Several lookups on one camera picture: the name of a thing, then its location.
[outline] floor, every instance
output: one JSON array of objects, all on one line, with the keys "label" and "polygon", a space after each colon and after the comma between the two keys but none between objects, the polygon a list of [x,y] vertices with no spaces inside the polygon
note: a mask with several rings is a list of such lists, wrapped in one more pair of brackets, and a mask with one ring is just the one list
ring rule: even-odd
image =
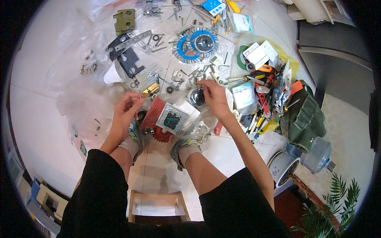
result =
[{"label": "floor", "polygon": [[[125,9],[131,5],[132,1],[122,1],[113,14],[117,9]],[[30,25],[21,50],[16,55],[10,88],[13,130],[29,174],[39,180],[45,180],[69,197],[82,174],[85,162],[71,144],[67,121],[56,108],[55,98],[59,93],[46,90],[45,76],[52,62],[64,52],[64,48],[57,44],[57,36],[65,36],[62,33],[72,34],[62,31],[67,28],[57,26],[66,24],[62,21],[61,13],[73,12],[73,6],[83,9],[84,3],[51,0],[41,8]],[[190,7],[184,7],[183,11],[182,14],[190,15],[186,18],[186,23],[191,22],[195,13],[190,11]],[[250,5],[245,13],[252,16],[254,12],[257,12],[258,16],[254,21],[254,33],[271,39],[282,47],[287,55],[300,61],[295,51],[296,22],[288,17],[286,7],[272,0],[261,0],[258,6]],[[147,21],[142,17],[137,17],[137,20]],[[81,31],[80,27],[92,27],[87,24],[89,23],[83,22],[82,25],[72,25],[69,29]],[[112,17],[96,27],[108,27],[112,31]],[[168,57],[160,57],[160,60],[168,71],[173,65],[179,64],[170,54]],[[314,90],[314,85],[303,66],[299,68],[296,79],[305,79]],[[279,149],[285,149],[285,145],[286,140],[274,132],[260,136],[255,143],[265,162]],[[211,136],[202,149],[204,156],[227,177],[244,168],[231,138]],[[128,181],[130,189],[152,194],[182,191],[190,218],[196,221],[203,220],[198,194],[188,173],[180,172],[176,167],[163,145],[152,140],[131,168]],[[137,214],[168,216],[174,214],[174,210],[165,203],[156,206],[143,198],[141,204],[137,204]]]}]

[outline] tape roll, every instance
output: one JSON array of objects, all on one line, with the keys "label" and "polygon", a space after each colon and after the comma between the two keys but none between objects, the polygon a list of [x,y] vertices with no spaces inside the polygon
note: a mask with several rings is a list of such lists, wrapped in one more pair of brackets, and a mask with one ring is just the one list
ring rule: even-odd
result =
[{"label": "tape roll", "polygon": [[238,66],[239,66],[241,69],[243,69],[243,70],[246,70],[246,60],[244,59],[242,53],[243,53],[245,50],[247,50],[248,48],[249,48],[249,47],[246,46],[246,45],[241,45],[241,46],[239,47],[239,51],[238,51],[238,54],[237,54],[237,64],[238,64]]}]

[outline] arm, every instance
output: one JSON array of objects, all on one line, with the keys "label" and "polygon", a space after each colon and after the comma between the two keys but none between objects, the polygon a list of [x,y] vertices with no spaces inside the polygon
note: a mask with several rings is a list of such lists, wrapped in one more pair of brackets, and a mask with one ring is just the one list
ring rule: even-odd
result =
[{"label": "arm", "polygon": [[224,89],[211,80],[199,81],[197,84],[204,86],[205,102],[232,136],[243,163],[250,170],[274,210],[274,182],[270,171],[252,142],[243,132],[235,116],[230,112]]},{"label": "arm", "polygon": [[111,154],[120,142],[125,139],[132,118],[143,103],[144,99],[139,98],[138,93],[127,92],[115,104],[114,117],[112,119],[110,133],[103,145],[100,147],[101,151],[106,154]]}]

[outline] plastic bottle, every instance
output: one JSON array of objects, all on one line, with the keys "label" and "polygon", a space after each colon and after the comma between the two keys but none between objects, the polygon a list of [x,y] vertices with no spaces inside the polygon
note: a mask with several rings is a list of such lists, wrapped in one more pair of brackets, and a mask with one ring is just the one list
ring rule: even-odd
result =
[{"label": "plastic bottle", "polygon": [[303,153],[300,156],[300,162],[311,171],[311,174],[319,173],[323,167],[332,172],[336,164],[332,162],[330,155],[331,143],[316,137],[312,142],[310,153]]}]

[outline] red saw blade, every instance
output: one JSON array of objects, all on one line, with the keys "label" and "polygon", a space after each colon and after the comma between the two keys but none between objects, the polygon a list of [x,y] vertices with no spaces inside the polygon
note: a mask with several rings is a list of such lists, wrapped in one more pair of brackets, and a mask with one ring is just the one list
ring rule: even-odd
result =
[{"label": "red saw blade", "polygon": [[153,134],[153,137],[155,140],[160,141],[160,142],[168,142],[169,137],[172,135],[169,131],[163,132],[163,129],[161,127],[156,127],[155,132]]}]

